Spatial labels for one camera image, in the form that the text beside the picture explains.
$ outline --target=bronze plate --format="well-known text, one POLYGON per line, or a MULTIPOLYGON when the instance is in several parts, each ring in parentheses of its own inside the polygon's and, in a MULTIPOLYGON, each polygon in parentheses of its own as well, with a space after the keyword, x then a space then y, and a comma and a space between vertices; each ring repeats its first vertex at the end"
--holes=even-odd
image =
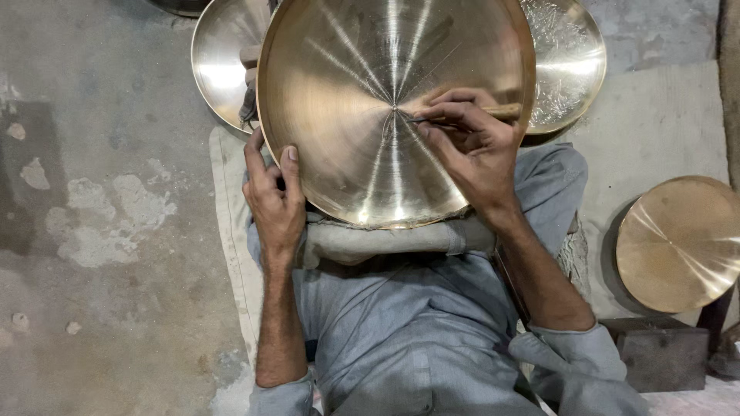
POLYGON ((239 52, 262 44, 269 22, 267 0, 214 0, 192 34, 192 73, 203 98, 225 122, 249 133, 239 119, 246 92, 239 52))
POLYGON ((577 0, 522 0, 534 39, 537 87, 527 134, 560 130, 588 110, 606 75, 606 46, 577 0))
POLYGON ((483 88, 534 96, 534 47, 517 0, 285 0, 258 65, 260 121, 280 160, 297 145, 303 191, 329 215, 402 229, 468 205, 413 125, 428 100, 483 88))
POLYGON ((704 176, 658 185, 622 222, 616 262, 627 290, 651 309, 708 305, 740 273, 740 197, 704 176))

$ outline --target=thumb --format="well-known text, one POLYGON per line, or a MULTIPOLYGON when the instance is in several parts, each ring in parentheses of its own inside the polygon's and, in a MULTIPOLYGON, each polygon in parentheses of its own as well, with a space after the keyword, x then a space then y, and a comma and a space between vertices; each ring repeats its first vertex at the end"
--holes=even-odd
POLYGON ((445 169, 450 170, 464 157, 455 145, 452 144, 447 133, 439 127, 433 126, 428 121, 419 124, 419 133, 445 169))
POLYGON ((289 199, 293 201, 303 200, 303 191, 300 188, 300 175, 298 174, 298 149, 295 146, 283 148, 280 156, 280 170, 283 172, 285 190, 289 199))

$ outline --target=forearm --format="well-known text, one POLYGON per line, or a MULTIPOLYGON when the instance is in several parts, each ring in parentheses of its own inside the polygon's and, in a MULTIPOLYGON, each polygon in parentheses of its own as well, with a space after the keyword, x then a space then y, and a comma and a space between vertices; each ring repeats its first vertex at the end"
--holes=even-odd
POLYGON ((537 326, 585 331, 596 323, 591 307, 568 281, 518 210, 496 230, 512 268, 514 284, 537 326))
POLYGON ((306 347, 290 266, 266 266, 256 384, 269 388, 306 375, 306 347))

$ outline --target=shirt sleeve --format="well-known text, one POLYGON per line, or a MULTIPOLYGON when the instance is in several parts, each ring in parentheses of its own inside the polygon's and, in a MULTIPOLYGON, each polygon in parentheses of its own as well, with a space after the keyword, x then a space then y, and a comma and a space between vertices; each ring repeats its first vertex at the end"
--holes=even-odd
POLYGON ((321 416, 313 409, 314 386, 311 372, 291 383, 270 389, 255 385, 249 396, 249 416, 321 416))
POLYGON ((645 400, 625 382, 627 367, 604 326, 530 329, 511 341, 509 353, 534 365, 532 389, 558 415, 648 414, 645 400))

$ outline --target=shirt cuff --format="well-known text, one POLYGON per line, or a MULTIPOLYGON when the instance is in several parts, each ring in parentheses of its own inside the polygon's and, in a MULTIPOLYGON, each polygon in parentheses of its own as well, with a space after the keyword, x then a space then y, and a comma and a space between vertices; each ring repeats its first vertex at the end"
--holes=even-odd
POLYGON ((509 343, 509 353, 515 358, 555 372, 578 372, 617 381, 627 377, 627 367, 603 325, 584 332, 529 328, 532 332, 517 335, 509 343))
POLYGON ((255 384, 249 396, 249 414, 261 415, 305 415, 308 416, 314 403, 314 386, 311 372, 300 380, 263 389, 255 384))

